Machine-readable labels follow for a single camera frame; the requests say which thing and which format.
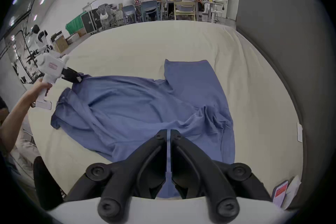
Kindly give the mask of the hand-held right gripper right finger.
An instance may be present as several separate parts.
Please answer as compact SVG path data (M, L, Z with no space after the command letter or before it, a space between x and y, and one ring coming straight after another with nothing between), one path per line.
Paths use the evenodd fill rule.
M172 182L182 199L206 197L210 219L229 223L237 218L237 198L271 202L263 183L244 163L212 160L177 130L170 131Z

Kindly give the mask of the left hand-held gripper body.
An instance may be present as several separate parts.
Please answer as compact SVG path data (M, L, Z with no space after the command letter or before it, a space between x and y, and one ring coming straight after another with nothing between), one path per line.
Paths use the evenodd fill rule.
M51 53L44 53L41 61L38 64L38 69L44 73L43 83L55 84L56 80L61 78L63 69L67 67L69 55L64 55L61 58L56 58ZM52 103L46 99L47 89L43 89L35 102L35 107L51 110Z

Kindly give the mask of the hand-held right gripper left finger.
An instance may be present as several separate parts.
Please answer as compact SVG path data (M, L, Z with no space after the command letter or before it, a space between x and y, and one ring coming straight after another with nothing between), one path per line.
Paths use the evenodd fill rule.
M100 197L98 215L107 223L124 219L130 197L155 199L166 181L167 130L139 146L125 160L94 163L74 184L65 202Z

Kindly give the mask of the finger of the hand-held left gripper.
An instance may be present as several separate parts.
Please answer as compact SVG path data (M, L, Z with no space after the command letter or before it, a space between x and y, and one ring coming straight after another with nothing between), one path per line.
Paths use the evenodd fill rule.
M63 73L62 79L70 82L70 83L81 83L82 76L79 73Z
M74 69L67 67L67 77L70 78L82 78L84 76L83 73L77 72Z

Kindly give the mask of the person's left hand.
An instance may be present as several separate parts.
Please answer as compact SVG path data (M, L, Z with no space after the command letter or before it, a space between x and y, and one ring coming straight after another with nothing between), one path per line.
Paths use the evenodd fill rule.
M28 91L31 106L50 110L51 102L46 100L46 96L52 86L51 83L44 81L44 79L38 79Z

